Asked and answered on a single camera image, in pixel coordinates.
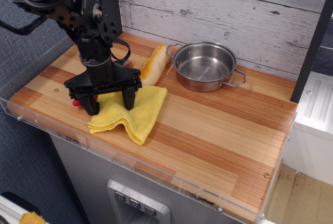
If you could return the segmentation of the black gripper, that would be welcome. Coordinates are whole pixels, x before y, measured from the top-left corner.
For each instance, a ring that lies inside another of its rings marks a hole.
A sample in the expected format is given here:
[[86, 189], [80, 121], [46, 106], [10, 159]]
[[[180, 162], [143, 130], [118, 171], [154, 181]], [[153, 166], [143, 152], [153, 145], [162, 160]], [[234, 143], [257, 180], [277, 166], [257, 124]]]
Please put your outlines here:
[[71, 99], [77, 100], [89, 115], [99, 113], [95, 96], [120, 92], [125, 108], [134, 108], [135, 93], [142, 88], [140, 70], [120, 66], [112, 60], [82, 60], [86, 70], [65, 81]]

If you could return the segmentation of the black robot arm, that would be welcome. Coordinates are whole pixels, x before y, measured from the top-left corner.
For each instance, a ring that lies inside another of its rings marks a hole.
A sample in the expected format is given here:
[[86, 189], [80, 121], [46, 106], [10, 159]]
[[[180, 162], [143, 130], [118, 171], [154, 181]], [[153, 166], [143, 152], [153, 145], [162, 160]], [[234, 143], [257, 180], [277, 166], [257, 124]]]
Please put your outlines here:
[[30, 24], [14, 28], [1, 26], [18, 35], [29, 35], [47, 19], [55, 20], [75, 42], [80, 62], [86, 70], [65, 81], [69, 96], [89, 115], [99, 113], [96, 97], [120, 91], [125, 107], [134, 107], [136, 92], [142, 87], [140, 70], [126, 68], [127, 57], [117, 58], [114, 44], [126, 45], [114, 36], [114, 23], [104, 14], [98, 0], [12, 0], [28, 13], [37, 15]]

